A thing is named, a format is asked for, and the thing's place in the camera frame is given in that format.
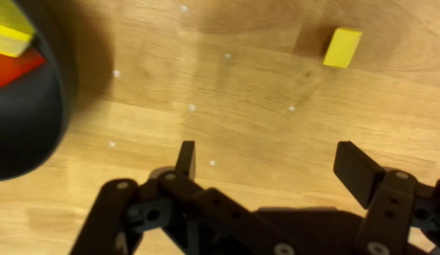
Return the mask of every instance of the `red object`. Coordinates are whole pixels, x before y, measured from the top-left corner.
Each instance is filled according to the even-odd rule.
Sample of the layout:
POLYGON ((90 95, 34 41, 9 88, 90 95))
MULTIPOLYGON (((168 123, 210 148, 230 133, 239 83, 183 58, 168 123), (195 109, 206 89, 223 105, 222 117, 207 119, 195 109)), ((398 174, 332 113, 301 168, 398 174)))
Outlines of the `red object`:
POLYGON ((46 63, 46 58, 34 48, 28 48, 19 58, 0 55, 0 88, 46 63))

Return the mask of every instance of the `screw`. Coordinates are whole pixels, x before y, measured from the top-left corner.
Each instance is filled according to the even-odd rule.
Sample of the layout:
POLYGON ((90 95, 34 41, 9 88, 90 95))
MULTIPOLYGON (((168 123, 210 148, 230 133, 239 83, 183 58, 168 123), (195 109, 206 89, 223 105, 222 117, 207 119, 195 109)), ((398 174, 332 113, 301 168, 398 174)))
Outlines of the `screw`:
POLYGON ((398 173, 396 173, 396 177, 403 178, 403 180, 407 180, 407 178, 409 178, 407 173, 403 173, 403 171, 398 171, 398 173))
POLYGON ((295 255, 295 252, 291 245, 280 242, 274 246, 274 255, 295 255))
POLYGON ((366 248, 371 255, 390 255, 389 248, 380 242, 369 242, 366 248))
POLYGON ((176 174, 173 174, 173 173, 169 173, 165 175, 165 180, 175 180, 175 178, 176 178, 176 174))
POLYGON ((118 185, 116 185, 118 190, 125 190, 125 188, 128 188, 128 187, 129 187, 129 182, 128 182, 128 181, 121 181, 121 182, 118 182, 118 185))

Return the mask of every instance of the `black bowl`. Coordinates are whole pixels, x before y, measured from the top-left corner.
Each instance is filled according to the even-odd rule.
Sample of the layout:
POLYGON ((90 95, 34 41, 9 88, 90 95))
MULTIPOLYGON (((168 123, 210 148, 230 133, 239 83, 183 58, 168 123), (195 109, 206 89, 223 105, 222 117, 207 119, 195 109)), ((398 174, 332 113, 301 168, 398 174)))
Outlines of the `black bowl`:
POLYGON ((70 116, 75 61, 44 1, 16 0, 47 63, 0 89, 0 180, 28 173, 57 148, 70 116))

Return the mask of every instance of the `wooden table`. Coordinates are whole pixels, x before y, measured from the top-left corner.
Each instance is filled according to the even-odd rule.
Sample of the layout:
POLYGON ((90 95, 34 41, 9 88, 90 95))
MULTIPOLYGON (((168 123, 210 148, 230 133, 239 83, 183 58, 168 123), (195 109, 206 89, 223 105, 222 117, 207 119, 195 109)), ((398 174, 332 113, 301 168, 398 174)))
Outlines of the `wooden table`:
MULTIPOLYGON (((0 182, 0 253, 67 253, 105 181, 145 181, 187 139, 196 180, 250 209, 363 214, 332 173, 339 140, 440 178, 440 0, 50 3, 77 51, 77 103, 51 160, 0 182), (322 66, 338 25, 365 32, 349 69, 322 66)), ((138 253, 180 252, 156 231, 138 253)))

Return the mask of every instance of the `yellow block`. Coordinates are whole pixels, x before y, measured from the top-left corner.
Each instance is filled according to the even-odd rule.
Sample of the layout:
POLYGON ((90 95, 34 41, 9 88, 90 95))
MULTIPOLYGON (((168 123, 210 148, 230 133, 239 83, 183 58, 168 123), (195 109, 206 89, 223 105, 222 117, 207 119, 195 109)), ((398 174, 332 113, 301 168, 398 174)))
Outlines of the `yellow block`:
POLYGON ((348 68, 362 37, 361 29, 339 27, 335 29, 324 65, 348 68))
POLYGON ((0 0, 0 54, 20 56, 36 31, 13 0, 0 0))

